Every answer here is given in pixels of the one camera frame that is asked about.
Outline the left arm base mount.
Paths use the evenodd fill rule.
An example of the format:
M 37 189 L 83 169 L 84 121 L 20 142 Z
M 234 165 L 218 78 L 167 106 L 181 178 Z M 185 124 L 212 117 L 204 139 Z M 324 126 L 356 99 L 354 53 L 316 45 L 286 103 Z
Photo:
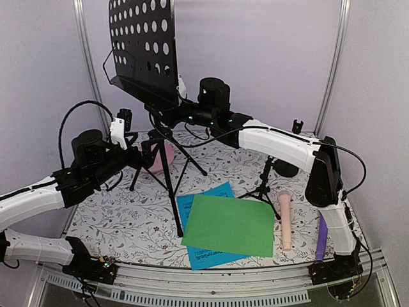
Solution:
M 73 258 L 68 265 L 62 266 L 62 272 L 75 278 L 113 285 L 118 266 L 116 259 L 109 256 L 99 258 L 91 256 L 84 243 L 77 237 L 65 237 L 70 243 Z

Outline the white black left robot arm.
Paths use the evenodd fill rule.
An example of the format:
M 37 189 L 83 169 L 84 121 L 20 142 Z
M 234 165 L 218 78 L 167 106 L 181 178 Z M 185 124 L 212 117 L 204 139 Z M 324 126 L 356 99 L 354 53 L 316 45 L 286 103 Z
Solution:
M 110 144 L 99 130 L 91 129 L 72 140 L 74 154 L 69 168 L 1 197 L 1 261 L 32 260 L 70 265 L 82 278 L 95 272 L 84 244 L 75 237 L 50 239 L 25 235 L 10 226 L 29 217 L 82 203 L 123 168 L 149 169 L 156 150 L 143 142 L 140 147 Z

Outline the pink beige microphone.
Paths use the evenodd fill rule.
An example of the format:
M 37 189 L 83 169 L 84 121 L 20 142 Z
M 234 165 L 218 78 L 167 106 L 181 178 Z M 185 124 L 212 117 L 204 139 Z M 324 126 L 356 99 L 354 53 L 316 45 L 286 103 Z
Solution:
M 279 193 L 282 225 L 282 250 L 291 250 L 291 195 L 288 191 Z

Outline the green paper sheet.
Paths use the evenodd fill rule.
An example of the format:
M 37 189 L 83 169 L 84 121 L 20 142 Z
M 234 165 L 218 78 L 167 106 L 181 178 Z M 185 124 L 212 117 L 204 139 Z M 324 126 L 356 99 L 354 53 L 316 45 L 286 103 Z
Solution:
M 267 203 L 198 194 L 192 202 L 181 244 L 271 258 L 274 222 L 274 211 Z

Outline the blue sheet music paper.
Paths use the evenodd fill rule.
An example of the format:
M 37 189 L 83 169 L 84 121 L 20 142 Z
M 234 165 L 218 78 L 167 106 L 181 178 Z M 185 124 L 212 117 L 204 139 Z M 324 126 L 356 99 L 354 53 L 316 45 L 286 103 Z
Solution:
M 235 198 L 229 182 L 225 182 L 213 189 L 202 192 L 201 194 L 206 196 Z M 176 203 L 178 205 L 178 211 L 180 214 L 180 220 L 183 230 L 187 226 L 195 195 L 196 194 L 188 194 L 176 197 Z M 209 269 L 247 258 L 247 255 L 237 255 L 193 247 L 187 247 L 187 253 L 189 256 L 190 266 L 193 271 Z

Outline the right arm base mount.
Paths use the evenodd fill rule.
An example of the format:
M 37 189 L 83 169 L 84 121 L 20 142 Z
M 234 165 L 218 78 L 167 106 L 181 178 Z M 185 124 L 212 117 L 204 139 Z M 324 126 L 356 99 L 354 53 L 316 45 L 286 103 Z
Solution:
M 373 273 L 373 256 L 364 247 L 369 257 L 369 274 L 363 281 L 364 269 L 359 260 L 359 253 L 353 252 L 351 256 L 337 256 L 328 262 L 314 262 L 308 267 L 309 277 L 313 285 L 328 284 L 329 294 L 338 301 L 349 301 L 365 289 Z

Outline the black shock mount tripod stand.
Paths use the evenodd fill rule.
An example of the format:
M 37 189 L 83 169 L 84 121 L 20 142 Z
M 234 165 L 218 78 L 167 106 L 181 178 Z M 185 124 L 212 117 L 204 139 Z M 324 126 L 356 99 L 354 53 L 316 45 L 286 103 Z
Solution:
M 256 200 L 262 201 L 264 203 L 267 203 L 271 206 L 274 216 L 277 220 L 281 220 L 281 216 L 278 213 L 278 211 L 275 209 L 274 204 L 272 203 L 268 193 L 270 192 L 270 187 L 267 185 L 268 183 L 268 178 L 271 169 L 274 166 L 273 162 L 273 157 L 268 156 L 267 160 L 265 162 L 263 172 L 260 174 L 260 179 L 261 179 L 261 184 L 255 188 L 253 191 L 249 191 L 241 196 L 237 196 L 238 199 L 244 199 L 244 198 L 254 198 Z

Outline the black perforated music stand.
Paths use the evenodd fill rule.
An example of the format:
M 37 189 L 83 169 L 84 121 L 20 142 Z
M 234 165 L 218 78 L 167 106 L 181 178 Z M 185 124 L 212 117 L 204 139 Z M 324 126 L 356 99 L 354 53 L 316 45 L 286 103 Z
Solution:
M 109 1 L 109 33 L 115 75 L 109 83 L 142 102 L 145 110 L 178 89 L 178 65 L 174 29 L 173 1 Z M 165 142 L 175 143 L 172 129 L 155 125 L 149 139 L 161 139 L 160 156 L 177 234 L 183 229 L 171 182 Z

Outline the black round-base mic stand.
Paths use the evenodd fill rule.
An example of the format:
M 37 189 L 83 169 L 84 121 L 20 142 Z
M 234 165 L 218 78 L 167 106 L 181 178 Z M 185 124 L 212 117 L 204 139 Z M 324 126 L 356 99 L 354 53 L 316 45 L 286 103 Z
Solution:
M 298 122 L 297 119 L 293 120 L 293 126 L 291 129 L 292 133 L 300 134 L 302 131 L 303 124 L 304 124 L 303 121 Z M 275 161 L 274 170 L 278 175 L 286 178 L 293 178 L 298 174 L 299 171 L 299 169 L 296 166 L 279 159 Z

